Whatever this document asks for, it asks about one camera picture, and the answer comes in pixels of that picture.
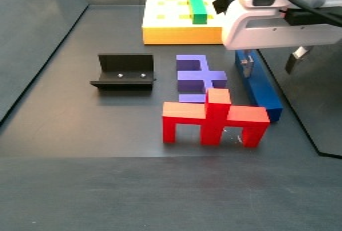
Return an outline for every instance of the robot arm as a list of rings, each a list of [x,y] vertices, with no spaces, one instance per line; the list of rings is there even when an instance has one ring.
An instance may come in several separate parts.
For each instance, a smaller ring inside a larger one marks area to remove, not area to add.
[[[342,6],[342,0],[300,0],[311,8]],[[331,24],[288,24],[288,0],[235,0],[224,16],[221,40],[228,50],[333,44],[342,28]]]

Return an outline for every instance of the toy block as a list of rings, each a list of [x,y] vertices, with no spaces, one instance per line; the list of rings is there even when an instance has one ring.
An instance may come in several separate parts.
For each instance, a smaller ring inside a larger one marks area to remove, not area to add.
[[[208,70],[205,55],[176,55],[176,69],[177,91],[202,93],[202,97],[200,94],[180,94],[178,102],[202,103],[207,89],[225,87],[225,73]]]
[[[267,110],[271,122],[276,122],[280,118],[283,106],[275,93],[269,80],[261,68],[260,60],[255,50],[249,51],[253,61],[249,76],[244,76],[241,61],[245,59],[244,52],[235,52],[235,65],[237,67],[243,84],[248,93],[252,105],[261,106]]]
[[[200,125],[200,144],[219,145],[225,126],[241,127],[241,143],[256,147],[269,125],[264,107],[232,106],[227,89],[209,88],[204,104],[165,102],[162,141],[174,142],[176,124]]]
[[[188,0],[192,24],[207,24],[207,10],[202,0]]]
[[[98,54],[101,75],[90,85],[98,89],[150,90],[153,56],[150,54]]]
[[[178,94],[178,102],[202,103],[205,101],[205,94]]]
[[[215,0],[201,0],[207,24],[192,24],[188,0],[145,0],[144,44],[221,44],[224,15],[217,15]]]

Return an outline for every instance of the building block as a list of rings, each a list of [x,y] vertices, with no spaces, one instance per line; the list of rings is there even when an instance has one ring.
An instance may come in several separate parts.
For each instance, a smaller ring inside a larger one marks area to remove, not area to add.
[[[164,102],[164,143],[174,143],[176,124],[200,125],[201,145],[219,145],[225,126],[241,127],[244,147],[256,147],[269,125],[269,119],[264,107],[233,106],[228,89],[209,88],[204,104]]]
[[[202,0],[188,0],[192,24],[207,24],[207,10]]]
[[[177,91],[201,94],[180,94],[178,102],[204,103],[208,88],[224,88],[223,71],[209,71],[205,55],[176,55]]]
[[[252,58],[253,65],[248,77],[245,77],[243,73],[241,61],[245,59],[245,56],[241,50],[235,52],[235,65],[243,79],[243,84],[247,89],[252,105],[264,107],[269,121],[276,122],[280,118],[283,106],[263,71],[259,56],[255,50],[249,51],[249,56]]]
[[[221,44],[224,14],[216,14],[215,0],[201,0],[207,24],[192,24],[188,0],[145,0],[144,44]]]

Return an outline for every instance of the green block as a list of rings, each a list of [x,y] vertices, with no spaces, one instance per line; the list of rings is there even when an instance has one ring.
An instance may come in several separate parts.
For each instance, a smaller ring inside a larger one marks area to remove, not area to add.
[[[192,24],[207,24],[207,10],[202,0],[188,0]]]

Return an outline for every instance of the purple block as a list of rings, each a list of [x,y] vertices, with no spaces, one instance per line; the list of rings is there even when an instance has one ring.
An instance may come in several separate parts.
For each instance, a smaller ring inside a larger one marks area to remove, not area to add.
[[[202,103],[205,102],[205,94],[178,94],[178,102]]]
[[[176,55],[176,70],[178,92],[200,92],[204,95],[208,88],[225,88],[225,73],[208,70],[205,55]],[[200,94],[180,94],[178,102],[202,103],[205,95],[194,95]]]

